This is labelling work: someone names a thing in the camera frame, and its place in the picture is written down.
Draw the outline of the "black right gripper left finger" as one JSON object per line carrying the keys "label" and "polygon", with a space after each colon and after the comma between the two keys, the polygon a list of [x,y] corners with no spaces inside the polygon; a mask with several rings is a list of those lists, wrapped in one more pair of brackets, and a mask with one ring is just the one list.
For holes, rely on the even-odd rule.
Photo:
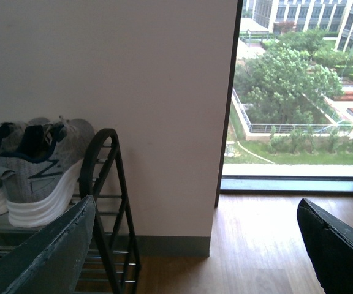
{"label": "black right gripper left finger", "polygon": [[73,293],[91,243],[88,195],[0,259],[0,293]]}

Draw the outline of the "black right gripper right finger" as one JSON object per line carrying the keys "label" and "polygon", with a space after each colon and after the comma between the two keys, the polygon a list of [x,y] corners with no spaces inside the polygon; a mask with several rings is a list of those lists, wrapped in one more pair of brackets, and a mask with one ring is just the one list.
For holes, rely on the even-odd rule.
{"label": "black right gripper right finger", "polygon": [[325,293],[353,293],[353,228],[307,198],[297,222],[316,277]]}

